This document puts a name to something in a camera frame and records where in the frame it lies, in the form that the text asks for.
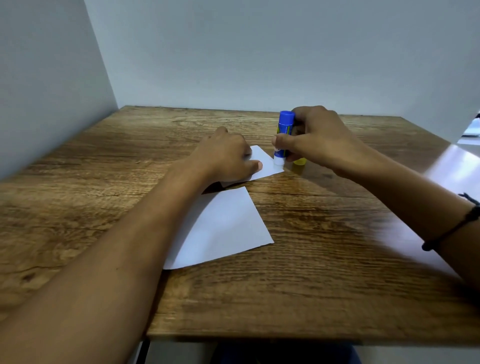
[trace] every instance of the gray wall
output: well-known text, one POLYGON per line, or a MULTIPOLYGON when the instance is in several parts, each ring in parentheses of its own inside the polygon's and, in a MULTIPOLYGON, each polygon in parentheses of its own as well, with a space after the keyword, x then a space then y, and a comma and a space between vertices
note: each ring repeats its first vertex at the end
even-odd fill
POLYGON ((0 178, 117 104, 82 0, 0 1, 0 178))
POLYGON ((478 0, 86 0, 119 107, 404 116, 456 141, 480 107, 478 0))

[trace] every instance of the person's left hand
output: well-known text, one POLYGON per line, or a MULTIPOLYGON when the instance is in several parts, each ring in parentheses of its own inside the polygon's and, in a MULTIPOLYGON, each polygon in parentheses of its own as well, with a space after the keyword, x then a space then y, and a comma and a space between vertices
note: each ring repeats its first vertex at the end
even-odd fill
POLYGON ((187 160, 204 169, 209 183, 233 182, 262 169, 259 160, 244 160, 251 153, 241 134, 229 133, 225 126, 220 126, 212 136, 200 141, 187 160))

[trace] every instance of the sheet of paper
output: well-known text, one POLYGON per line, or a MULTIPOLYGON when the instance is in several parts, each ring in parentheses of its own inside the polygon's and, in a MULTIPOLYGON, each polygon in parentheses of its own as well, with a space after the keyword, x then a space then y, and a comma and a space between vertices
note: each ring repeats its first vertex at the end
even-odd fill
POLYGON ((245 187, 203 194, 187 214, 163 268, 192 266, 271 243, 245 187))
POLYGON ((259 178, 268 177, 272 174, 283 172, 283 166, 278 166, 273 163, 273 158, 266 154, 263 149, 259 146, 252 146, 252 154, 246 158, 247 160, 259 160, 263 163, 264 167, 262 170, 254 173, 249 178, 244 180, 235 181, 235 182, 221 182, 223 187, 230 186, 234 183, 245 182, 245 181, 253 181, 259 178))

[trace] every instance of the black bracelet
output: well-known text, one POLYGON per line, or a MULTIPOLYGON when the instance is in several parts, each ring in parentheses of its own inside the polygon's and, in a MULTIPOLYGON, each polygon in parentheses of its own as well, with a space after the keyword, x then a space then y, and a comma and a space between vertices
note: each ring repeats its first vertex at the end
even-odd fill
POLYGON ((432 249, 437 249, 438 248, 438 244, 440 244, 440 242, 445 239, 446 237, 452 235, 455 231, 457 231, 458 229, 462 228, 463 226, 467 225, 469 222, 472 222, 472 221, 475 221, 475 220, 478 220, 479 217, 480 217, 480 202, 478 202, 477 200, 471 198, 469 195, 467 194, 458 194, 459 196, 461 197, 464 197, 466 198, 468 201, 470 202, 473 202, 475 204, 475 206, 465 215, 465 218, 459 222, 459 224, 457 226, 455 226, 454 228, 450 229, 449 231, 447 231, 446 233, 444 233, 443 235, 440 235, 438 238, 436 239, 433 239, 433 240, 428 240, 426 242, 423 243, 423 245, 421 246, 421 248, 426 251, 426 252, 429 252, 430 250, 432 249))

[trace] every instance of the person's left arm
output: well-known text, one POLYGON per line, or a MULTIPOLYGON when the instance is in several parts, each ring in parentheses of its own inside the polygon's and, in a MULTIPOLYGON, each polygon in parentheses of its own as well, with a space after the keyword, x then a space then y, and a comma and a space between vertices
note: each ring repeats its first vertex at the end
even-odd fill
POLYGON ((95 244, 0 324, 0 363, 124 363, 140 340, 170 244, 211 183, 262 165, 224 127, 175 162, 95 244))

